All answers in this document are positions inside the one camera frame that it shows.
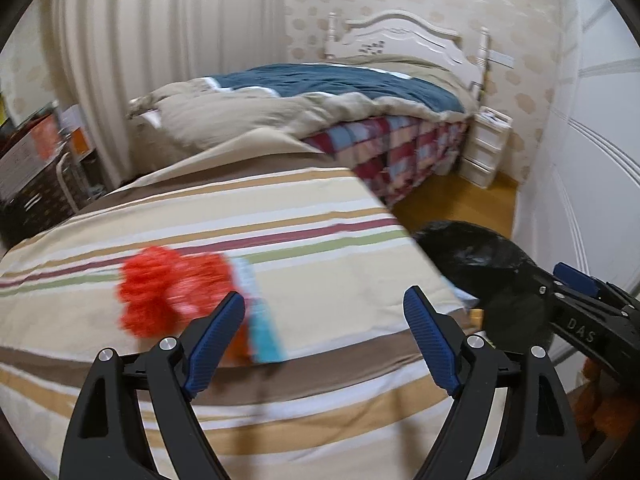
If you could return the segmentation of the black trash bag bin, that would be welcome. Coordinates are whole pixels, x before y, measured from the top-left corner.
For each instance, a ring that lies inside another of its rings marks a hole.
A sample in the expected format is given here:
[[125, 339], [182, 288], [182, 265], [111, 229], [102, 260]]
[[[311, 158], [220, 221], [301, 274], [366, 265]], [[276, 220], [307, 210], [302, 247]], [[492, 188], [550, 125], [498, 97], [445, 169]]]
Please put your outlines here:
[[538, 268], [517, 244], [464, 221], [432, 221], [413, 239], [444, 278], [477, 299], [482, 329], [496, 347], [520, 353], [551, 347]]

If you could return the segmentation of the white wardrobe door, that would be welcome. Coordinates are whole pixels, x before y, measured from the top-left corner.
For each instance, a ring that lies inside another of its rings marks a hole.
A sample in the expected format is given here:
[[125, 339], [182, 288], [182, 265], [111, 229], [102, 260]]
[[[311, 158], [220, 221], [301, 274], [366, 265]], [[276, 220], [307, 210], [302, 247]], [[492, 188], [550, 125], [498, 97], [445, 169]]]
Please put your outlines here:
[[639, 45], [611, 0], [561, 0], [554, 96], [512, 238], [639, 292]]

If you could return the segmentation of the red foam net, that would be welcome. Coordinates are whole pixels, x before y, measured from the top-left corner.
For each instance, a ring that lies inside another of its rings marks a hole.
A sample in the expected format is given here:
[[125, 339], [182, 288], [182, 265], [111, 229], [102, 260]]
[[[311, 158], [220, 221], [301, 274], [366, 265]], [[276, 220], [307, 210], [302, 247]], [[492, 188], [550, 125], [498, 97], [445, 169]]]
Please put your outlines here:
[[184, 326], [171, 309], [167, 289], [175, 281], [174, 267], [182, 256], [163, 246], [144, 248], [126, 260], [117, 289], [124, 308], [120, 326], [138, 338], [161, 337]]

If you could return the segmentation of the white plastic drawer unit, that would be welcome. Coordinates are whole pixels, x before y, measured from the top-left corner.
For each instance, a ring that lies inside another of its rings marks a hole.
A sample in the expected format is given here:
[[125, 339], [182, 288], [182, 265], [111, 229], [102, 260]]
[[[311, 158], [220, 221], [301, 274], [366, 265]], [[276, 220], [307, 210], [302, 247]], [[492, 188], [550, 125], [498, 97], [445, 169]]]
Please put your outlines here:
[[511, 132], [511, 117], [481, 106], [466, 136], [459, 165], [460, 177], [479, 188], [489, 188], [498, 172]]

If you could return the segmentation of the red plastic bag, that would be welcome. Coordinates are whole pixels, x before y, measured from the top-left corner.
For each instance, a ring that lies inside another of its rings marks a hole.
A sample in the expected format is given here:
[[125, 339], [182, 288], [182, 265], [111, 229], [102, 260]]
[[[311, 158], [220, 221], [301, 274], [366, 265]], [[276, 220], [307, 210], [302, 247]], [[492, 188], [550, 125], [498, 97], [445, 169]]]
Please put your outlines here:
[[182, 326], [211, 314], [229, 292], [238, 292], [231, 263], [216, 252], [180, 257], [174, 278], [167, 289], [167, 299]]

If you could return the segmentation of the teal white paper tube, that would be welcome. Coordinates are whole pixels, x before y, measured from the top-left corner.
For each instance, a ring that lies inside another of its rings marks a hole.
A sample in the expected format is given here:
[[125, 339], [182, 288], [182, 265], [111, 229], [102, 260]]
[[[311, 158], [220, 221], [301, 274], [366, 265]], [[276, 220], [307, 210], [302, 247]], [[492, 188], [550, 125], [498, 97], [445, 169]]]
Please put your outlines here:
[[250, 357], [257, 364], [280, 363], [286, 359], [271, 311], [260, 291], [252, 265], [245, 259], [231, 259], [233, 283], [244, 298]]

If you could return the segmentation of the striped bed sheet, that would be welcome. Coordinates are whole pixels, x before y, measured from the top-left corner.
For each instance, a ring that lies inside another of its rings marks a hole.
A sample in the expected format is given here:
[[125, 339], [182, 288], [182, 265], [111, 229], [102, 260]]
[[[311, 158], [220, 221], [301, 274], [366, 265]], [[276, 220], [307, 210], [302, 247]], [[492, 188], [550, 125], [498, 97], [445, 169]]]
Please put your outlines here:
[[248, 318], [193, 403], [230, 476], [410, 479], [451, 404], [402, 312], [414, 285], [468, 324], [452, 285], [350, 170], [247, 133], [2, 257], [2, 412], [56, 477], [98, 352], [148, 350], [235, 291]]

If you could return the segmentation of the plaid bed sheet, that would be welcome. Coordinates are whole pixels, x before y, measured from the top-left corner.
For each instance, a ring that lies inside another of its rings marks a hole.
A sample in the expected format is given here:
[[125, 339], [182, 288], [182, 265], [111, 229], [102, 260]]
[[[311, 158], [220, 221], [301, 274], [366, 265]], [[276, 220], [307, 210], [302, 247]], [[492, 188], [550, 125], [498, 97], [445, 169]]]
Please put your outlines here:
[[352, 170], [390, 207], [458, 157], [468, 128], [467, 122], [381, 116], [342, 122], [303, 141]]

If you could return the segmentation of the black cart with boxes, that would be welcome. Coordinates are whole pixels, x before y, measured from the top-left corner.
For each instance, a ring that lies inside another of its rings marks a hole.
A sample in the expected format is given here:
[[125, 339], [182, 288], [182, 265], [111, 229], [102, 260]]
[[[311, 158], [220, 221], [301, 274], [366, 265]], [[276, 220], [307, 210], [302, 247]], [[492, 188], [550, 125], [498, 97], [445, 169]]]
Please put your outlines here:
[[78, 105], [50, 102], [17, 125], [1, 112], [1, 246], [81, 212], [106, 192], [98, 152]]

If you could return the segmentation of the white wooden headboard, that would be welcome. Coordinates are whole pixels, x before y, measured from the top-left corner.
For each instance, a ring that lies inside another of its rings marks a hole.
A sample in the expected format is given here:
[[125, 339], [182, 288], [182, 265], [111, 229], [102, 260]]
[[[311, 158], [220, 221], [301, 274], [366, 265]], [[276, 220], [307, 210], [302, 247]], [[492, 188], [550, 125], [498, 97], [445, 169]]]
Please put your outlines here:
[[399, 55], [420, 58], [456, 76], [474, 96], [482, 97], [489, 58], [489, 29], [480, 29], [475, 61], [461, 49], [462, 36], [453, 29], [436, 26], [419, 15], [387, 10], [359, 20], [347, 20], [346, 32], [337, 38], [337, 16], [330, 13], [324, 54], [327, 58], [367, 55]]

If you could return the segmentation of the beige and blue duvet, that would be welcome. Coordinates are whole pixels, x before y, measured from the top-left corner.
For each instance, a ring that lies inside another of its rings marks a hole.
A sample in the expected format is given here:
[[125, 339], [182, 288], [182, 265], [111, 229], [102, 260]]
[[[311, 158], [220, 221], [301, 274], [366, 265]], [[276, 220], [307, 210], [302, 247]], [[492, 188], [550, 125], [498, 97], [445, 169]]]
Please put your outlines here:
[[127, 119], [140, 142], [186, 158], [254, 130], [303, 139], [342, 122], [378, 116], [463, 122], [476, 110], [472, 92], [450, 70], [383, 54], [165, 84], [131, 100]]

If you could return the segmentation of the beige curtain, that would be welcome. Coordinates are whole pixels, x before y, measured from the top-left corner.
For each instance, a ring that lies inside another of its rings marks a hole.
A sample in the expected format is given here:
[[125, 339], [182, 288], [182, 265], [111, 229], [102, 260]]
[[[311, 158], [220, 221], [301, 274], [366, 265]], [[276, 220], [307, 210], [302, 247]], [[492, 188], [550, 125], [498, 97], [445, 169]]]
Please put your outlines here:
[[53, 0], [66, 81], [111, 185], [137, 173], [130, 100], [286, 59], [284, 0]]

